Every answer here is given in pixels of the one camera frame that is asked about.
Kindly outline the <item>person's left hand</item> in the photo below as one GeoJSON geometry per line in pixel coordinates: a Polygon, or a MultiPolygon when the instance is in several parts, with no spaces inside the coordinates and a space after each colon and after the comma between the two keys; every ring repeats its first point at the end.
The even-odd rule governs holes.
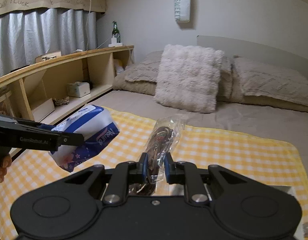
{"type": "Polygon", "coordinates": [[[10,156],[10,154],[7,154],[1,164],[0,164],[0,183],[2,183],[4,181],[4,177],[7,174],[7,170],[8,168],[11,166],[12,163],[12,158],[10,156]]]}

